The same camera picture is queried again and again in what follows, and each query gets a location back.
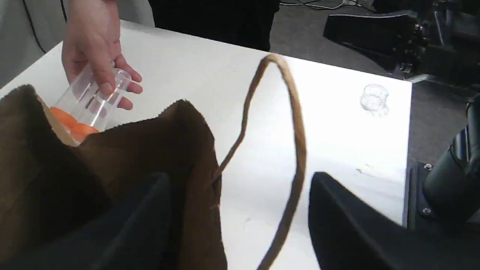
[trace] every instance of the twisted paper handle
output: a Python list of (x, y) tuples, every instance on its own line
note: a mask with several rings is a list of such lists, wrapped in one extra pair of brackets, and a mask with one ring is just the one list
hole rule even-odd
[(295, 215), (295, 211), (297, 210), (297, 205), (300, 199), (300, 194), (305, 179), (305, 166), (307, 162), (305, 129), (303, 128), (303, 119), (297, 88), (295, 87), (295, 83), (293, 81), (292, 74), (290, 73), (290, 69), (288, 68), (287, 62), (285, 62), (285, 60), (280, 56), (275, 54), (269, 54), (260, 61), (257, 72), (252, 79), (247, 97), (245, 99), (245, 103), (243, 105), (243, 118), (241, 121), (240, 135), (213, 177), (213, 180), (216, 180), (221, 175), (221, 173), (235, 154), (235, 151), (239, 147), (240, 143), (243, 141), (243, 138), (245, 137), (245, 130), (247, 129), (248, 110), (250, 108), (250, 102), (252, 100), (255, 90), (257, 89), (258, 84), (260, 83), (260, 80), (262, 79), (263, 74), (265, 73), (265, 69), (271, 62), (277, 64), (278, 68), (280, 69), (280, 72), (282, 73), (282, 78), (287, 85), (288, 94), (290, 96), (293, 129), (295, 135), (295, 153), (297, 158), (297, 169), (295, 171), (295, 176), (293, 177), (290, 197), (288, 198), (287, 205), (285, 206), (282, 219), (280, 220), (270, 248), (262, 259), (262, 262), (258, 266), (257, 270), (269, 269), (278, 254), (280, 253), (283, 244), (285, 243), (288, 231), (290, 230), (290, 226), (292, 224), (293, 216)]

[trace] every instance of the black clothing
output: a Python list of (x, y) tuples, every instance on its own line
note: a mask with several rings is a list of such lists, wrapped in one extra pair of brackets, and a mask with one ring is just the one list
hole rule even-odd
[(155, 27), (270, 50), (279, 0), (149, 0)]

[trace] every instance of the white table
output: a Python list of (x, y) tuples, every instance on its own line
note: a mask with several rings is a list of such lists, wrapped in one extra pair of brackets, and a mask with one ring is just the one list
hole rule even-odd
[[(240, 131), (248, 86), (266, 52), (122, 22), (125, 58), (144, 78), (144, 93), (129, 94), (132, 111), (117, 110), (120, 123), (156, 117), (187, 99), (205, 117), (223, 160)], [(47, 105), (67, 88), (61, 44), (8, 83), (32, 84)], [(308, 164), (299, 209), (274, 269), (318, 269), (307, 215), (312, 174), (326, 171), (397, 223), (402, 222), (411, 83), (286, 57), (298, 87)], [(384, 86), (388, 116), (360, 106), (368, 84)], [(255, 269), (277, 228), (295, 170), (286, 87), (273, 65), (252, 101), (246, 138), (224, 172), (222, 233), (229, 269)]]

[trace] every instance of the paper bag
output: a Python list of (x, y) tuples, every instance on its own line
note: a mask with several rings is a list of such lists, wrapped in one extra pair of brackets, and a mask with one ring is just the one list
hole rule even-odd
[(298, 94), (286, 62), (276, 55), (260, 62), (245, 100), (241, 133), (220, 166), (207, 123), (187, 101), (175, 102), (154, 119), (89, 135), (73, 147), (31, 86), (11, 92), (0, 101), (0, 237), (8, 239), (0, 242), (0, 262), (74, 231), (116, 204), (141, 179), (165, 172), (171, 179), (172, 207), (163, 265), (226, 270), (221, 173), (245, 136), (250, 101), (270, 62), (279, 66), (288, 87), (297, 170), (277, 233), (258, 268), (268, 269), (288, 234), (306, 164)]

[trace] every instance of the cable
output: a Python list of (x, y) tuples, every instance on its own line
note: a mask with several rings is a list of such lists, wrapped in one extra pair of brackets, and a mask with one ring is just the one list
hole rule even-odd
[(27, 19), (28, 19), (28, 22), (30, 23), (30, 27), (32, 28), (33, 37), (35, 38), (35, 41), (36, 41), (38, 47), (40, 48), (40, 50), (42, 50), (43, 53), (47, 53), (42, 48), (42, 45), (40, 44), (40, 41), (38, 40), (38, 37), (36, 36), (36, 31), (35, 31), (35, 27), (33, 26), (32, 17), (30, 16), (30, 12), (28, 11), (27, 4), (25, 3), (25, 0), (22, 0), (22, 3), (24, 4), (25, 12), (27, 13)]
[(341, 3), (341, 4), (339, 4), (335, 7), (326, 7), (326, 6), (311, 4), (311, 3), (317, 2), (317, 1), (309, 1), (309, 2), (301, 2), (300, 0), (295, 0), (295, 1), (298, 2), (298, 3), (287, 3), (287, 2), (282, 2), (281, 1), (280, 5), (283, 5), (283, 6), (305, 6), (307, 8), (313, 9), (313, 10), (337, 10), (337, 9), (340, 9), (340, 8), (343, 8), (343, 7), (357, 7), (357, 8), (362, 8), (362, 9), (368, 10), (370, 12), (375, 12), (374, 10), (371, 10), (371, 9), (363, 6), (362, 4), (360, 4), (358, 2), (358, 0), (351, 0), (351, 1), (355, 2), (355, 5)]
[(60, 5), (61, 5), (61, 11), (63, 12), (63, 18), (65, 19), (65, 22), (67, 22), (67, 13), (65, 12), (65, 6), (63, 5), (63, 0), (60, 0)]

